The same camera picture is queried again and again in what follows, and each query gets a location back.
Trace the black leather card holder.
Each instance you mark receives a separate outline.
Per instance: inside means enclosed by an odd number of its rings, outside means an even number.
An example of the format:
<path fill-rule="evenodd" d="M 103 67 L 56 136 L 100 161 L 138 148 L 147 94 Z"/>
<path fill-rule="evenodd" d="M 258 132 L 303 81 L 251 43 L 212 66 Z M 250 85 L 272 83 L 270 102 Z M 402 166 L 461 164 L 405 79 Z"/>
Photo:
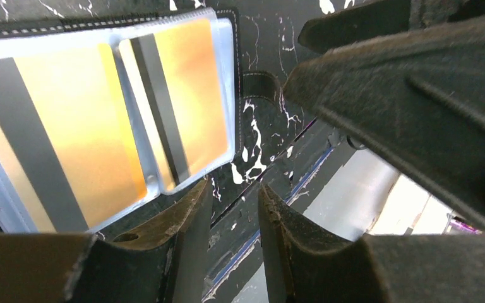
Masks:
<path fill-rule="evenodd" d="M 157 196 L 175 194 L 192 183 L 174 193 L 162 193 L 160 191 L 153 151 L 148 143 L 145 127 L 133 98 L 129 79 L 117 51 L 117 46 L 124 39 L 138 36 L 146 27 L 179 23 L 198 18 L 208 18 L 213 21 L 217 60 L 220 64 L 221 78 L 226 90 L 227 108 L 230 115 L 228 126 L 233 133 L 233 157 L 202 176 L 212 174 L 214 181 L 218 181 L 222 169 L 235 168 L 236 157 L 247 157 L 249 155 L 249 149 L 246 146 L 246 135 L 249 131 L 249 126 L 246 124 L 246 111 L 250 99 L 265 96 L 265 92 L 259 89 L 257 85 L 268 81 L 264 72 L 245 71 L 241 66 L 239 13 L 234 8 L 201 8 L 187 12 L 173 11 L 168 15 L 151 12 L 123 16 L 0 23 L 0 59 L 96 44 L 108 44 L 112 49 L 147 185 L 147 194 L 129 208 L 108 219 L 100 227 L 84 232 L 98 231 Z M 11 197 L 12 191 L 12 186 L 4 180 L 4 170 L 0 165 L 0 227 L 6 232 L 37 232 L 30 229 L 30 221 L 25 216 L 21 205 Z"/>

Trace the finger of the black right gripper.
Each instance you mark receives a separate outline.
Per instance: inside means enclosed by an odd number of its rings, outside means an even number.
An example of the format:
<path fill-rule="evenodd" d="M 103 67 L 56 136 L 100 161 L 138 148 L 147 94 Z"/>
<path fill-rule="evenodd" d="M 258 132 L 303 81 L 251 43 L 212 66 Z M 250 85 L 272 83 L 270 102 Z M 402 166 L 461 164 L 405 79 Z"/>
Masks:
<path fill-rule="evenodd" d="M 477 18 L 485 1 L 381 0 L 369 1 L 307 21 L 297 41 L 324 54 L 329 49 L 379 36 Z"/>
<path fill-rule="evenodd" d="M 485 227 L 485 16 L 329 50 L 284 97 Z"/>

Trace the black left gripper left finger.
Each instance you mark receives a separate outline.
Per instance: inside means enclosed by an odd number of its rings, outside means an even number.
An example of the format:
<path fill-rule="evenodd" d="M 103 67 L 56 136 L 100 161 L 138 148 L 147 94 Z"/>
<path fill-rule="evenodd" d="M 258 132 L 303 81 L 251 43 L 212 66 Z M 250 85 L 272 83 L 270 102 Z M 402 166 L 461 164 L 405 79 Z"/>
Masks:
<path fill-rule="evenodd" d="M 0 302 L 200 302 L 212 202 L 203 179 L 110 242 L 0 233 Z"/>

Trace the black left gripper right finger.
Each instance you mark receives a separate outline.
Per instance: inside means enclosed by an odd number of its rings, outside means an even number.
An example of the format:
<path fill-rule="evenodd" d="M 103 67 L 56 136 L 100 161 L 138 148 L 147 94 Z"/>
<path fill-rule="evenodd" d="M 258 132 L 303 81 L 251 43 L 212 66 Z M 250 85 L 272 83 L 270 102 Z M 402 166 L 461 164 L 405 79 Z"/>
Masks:
<path fill-rule="evenodd" d="M 271 189 L 261 202 L 270 302 L 485 302 L 485 233 L 348 241 Z"/>

